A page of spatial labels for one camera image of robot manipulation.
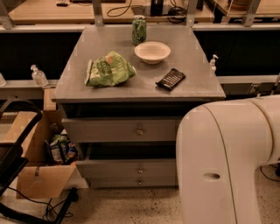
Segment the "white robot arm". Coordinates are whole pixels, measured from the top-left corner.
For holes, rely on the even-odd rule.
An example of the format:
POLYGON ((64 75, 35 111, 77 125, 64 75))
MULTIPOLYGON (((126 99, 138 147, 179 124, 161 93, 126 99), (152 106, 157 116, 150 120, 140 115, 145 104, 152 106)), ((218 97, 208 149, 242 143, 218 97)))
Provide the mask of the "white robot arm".
POLYGON ((176 140, 183 223, 262 224, 255 171, 279 158, 279 94, 193 108, 176 140))

